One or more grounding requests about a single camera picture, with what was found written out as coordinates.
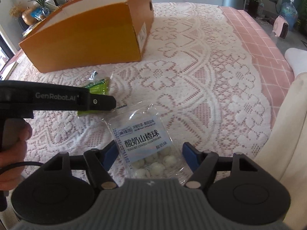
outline human hand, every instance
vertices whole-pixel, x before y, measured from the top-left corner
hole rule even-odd
[[[19,133],[19,140],[8,150],[0,152],[0,167],[5,167],[12,163],[24,161],[27,152],[27,143],[32,136],[32,128],[26,126]],[[21,173],[24,167],[18,167],[4,172],[0,175],[0,190],[12,190],[22,181]]]

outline pink tablecloth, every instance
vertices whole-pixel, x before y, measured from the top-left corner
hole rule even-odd
[[[275,43],[245,11],[221,7],[228,23],[234,27],[242,46],[252,55],[252,63],[258,70],[262,92],[271,105],[271,126],[274,125],[279,108],[288,92],[294,75],[289,64]]]

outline floral lace pattern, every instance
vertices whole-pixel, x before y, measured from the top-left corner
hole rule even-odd
[[[154,103],[174,144],[192,143],[223,156],[253,158],[267,141],[271,108],[259,73],[222,10],[194,3],[154,4],[155,20],[143,60],[114,64],[110,93],[118,105]],[[105,65],[42,74],[23,55],[11,79],[81,86]],[[36,111],[27,160],[45,162],[59,151],[103,148],[111,134],[97,116]],[[33,168],[28,167],[29,174]],[[118,159],[110,173],[122,184]],[[85,174],[75,172],[85,179]]]

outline orange box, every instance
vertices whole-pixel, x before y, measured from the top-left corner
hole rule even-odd
[[[19,45],[42,73],[140,61],[153,16],[151,0],[74,0]]]

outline screw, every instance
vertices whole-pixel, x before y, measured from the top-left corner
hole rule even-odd
[[[189,189],[199,189],[201,187],[201,184],[197,181],[189,181],[185,184],[185,186]]]
[[[115,182],[104,182],[101,187],[105,190],[115,189],[117,187]]]

